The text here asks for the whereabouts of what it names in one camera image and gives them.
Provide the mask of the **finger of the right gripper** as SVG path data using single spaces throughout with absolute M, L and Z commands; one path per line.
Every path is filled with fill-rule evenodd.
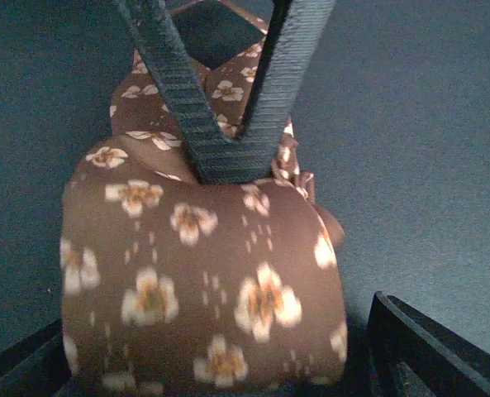
M 216 155 L 225 141 L 172 17 L 162 1 L 115 1 L 151 77 L 183 133 L 202 182 L 231 184 Z
M 243 117 L 230 182 L 267 176 L 334 1 L 276 1 Z

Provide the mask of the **brown floral tie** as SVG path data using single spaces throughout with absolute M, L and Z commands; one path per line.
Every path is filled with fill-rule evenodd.
M 270 21 L 228 1 L 166 10 L 230 174 Z M 335 384 L 348 351 L 335 255 L 344 233 L 300 168 L 291 116 L 266 177 L 204 183 L 136 46 L 109 115 L 112 136 L 78 163 L 63 197 L 63 341 L 82 393 L 283 395 Z

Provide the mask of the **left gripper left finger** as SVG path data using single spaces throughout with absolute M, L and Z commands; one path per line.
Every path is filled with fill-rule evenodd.
M 70 377 L 59 319 L 0 352 L 0 396 L 52 396 Z

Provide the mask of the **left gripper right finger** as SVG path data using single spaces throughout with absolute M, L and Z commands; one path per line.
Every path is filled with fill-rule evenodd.
M 490 354 L 392 295 L 374 294 L 368 339 L 381 396 L 407 396 L 406 365 L 434 396 L 490 396 Z

